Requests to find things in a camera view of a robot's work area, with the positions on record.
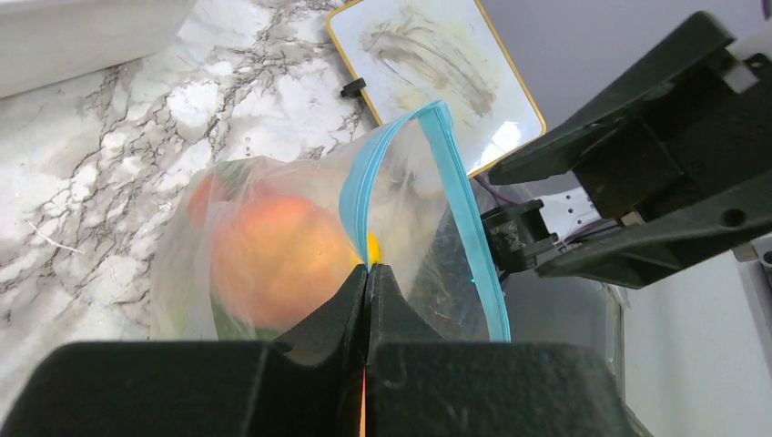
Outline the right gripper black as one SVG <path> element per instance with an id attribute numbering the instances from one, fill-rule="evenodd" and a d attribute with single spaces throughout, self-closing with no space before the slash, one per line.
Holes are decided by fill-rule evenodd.
<path id="1" fill-rule="evenodd" d="M 771 56 L 698 11 L 563 124 L 488 171 L 573 171 L 601 216 L 654 220 L 535 269 L 641 289 L 771 232 Z"/>

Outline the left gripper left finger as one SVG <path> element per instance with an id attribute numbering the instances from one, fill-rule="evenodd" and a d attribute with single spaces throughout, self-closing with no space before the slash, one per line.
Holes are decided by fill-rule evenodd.
<path id="1" fill-rule="evenodd" d="M 367 270 L 272 341 L 77 342 L 51 352 L 4 436 L 353 436 Z"/>

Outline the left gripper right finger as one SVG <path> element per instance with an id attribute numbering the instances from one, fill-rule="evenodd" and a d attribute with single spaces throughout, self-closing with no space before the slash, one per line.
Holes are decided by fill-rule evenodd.
<path id="1" fill-rule="evenodd" d="M 402 296 L 390 267 L 366 286 L 370 436 L 632 436 L 611 372 L 565 343 L 446 340 Z"/>

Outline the peach orange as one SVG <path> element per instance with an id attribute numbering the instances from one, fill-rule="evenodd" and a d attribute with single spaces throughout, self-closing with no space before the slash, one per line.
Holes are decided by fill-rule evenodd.
<path id="1" fill-rule="evenodd" d="M 328 210 L 305 198 L 245 204 L 216 228 L 211 279 L 225 310 L 256 329 L 287 330 L 348 278 L 352 245 Z"/>

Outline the yellow squash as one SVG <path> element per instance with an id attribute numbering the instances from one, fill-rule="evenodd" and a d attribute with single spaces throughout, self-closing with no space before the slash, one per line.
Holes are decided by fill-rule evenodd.
<path id="1" fill-rule="evenodd" d="M 376 237 L 369 232 L 367 236 L 367 258 L 363 259 L 358 248 L 353 247 L 350 255 L 350 264 L 354 268 L 358 265 L 364 265 L 371 268 L 374 264 L 382 263 L 381 246 Z"/>

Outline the clear zip top bag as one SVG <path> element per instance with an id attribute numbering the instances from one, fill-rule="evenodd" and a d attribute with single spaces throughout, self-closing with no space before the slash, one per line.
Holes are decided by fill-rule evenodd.
<path id="1" fill-rule="evenodd" d="M 433 101 L 322 158 L 197 172 L 151 269 L 154 340 L 274 340 L 359 266 L 389 266 L 449 340 L 511 340 L 449 106 Z"/>

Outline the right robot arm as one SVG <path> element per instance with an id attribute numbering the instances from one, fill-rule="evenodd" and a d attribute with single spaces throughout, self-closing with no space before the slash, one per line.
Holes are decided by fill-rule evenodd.
<path id="1" fill-rule="evenodd" d="M 692 14 L 489 178 L 566 173 L 577 188 L 482 215 L 503 274 L 641 289 L 729 250 L 769 267 L 770 24 L 735 40 Z"/>

